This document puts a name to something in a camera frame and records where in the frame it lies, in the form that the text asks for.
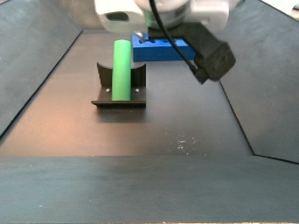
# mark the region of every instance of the green cylinder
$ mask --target green cylinder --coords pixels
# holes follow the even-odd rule
[[[131,51],[129,40],[115,42],[113,71],[113,101],[131,101]]]

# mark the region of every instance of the black stand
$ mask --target black stand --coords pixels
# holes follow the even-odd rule
[[[98,63],[98,74],[102,88],[93,104],[102,108],[146,107],[146,64],[131,69],[131,101],[113,101],[113,68]]]

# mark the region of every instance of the blue object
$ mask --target blue object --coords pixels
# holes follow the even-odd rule
[[[179,38],[175,39],[175,43],[181,47],[187,58],[193,60],[195,52],[191,49],[191,47]],[[139,37],[134,35],[133,44],[134,44],[134,62],[182,60],[181,55],[174,50],[167,39],[155,39],[155,40],[147,39],[146,42],[142,43]]]

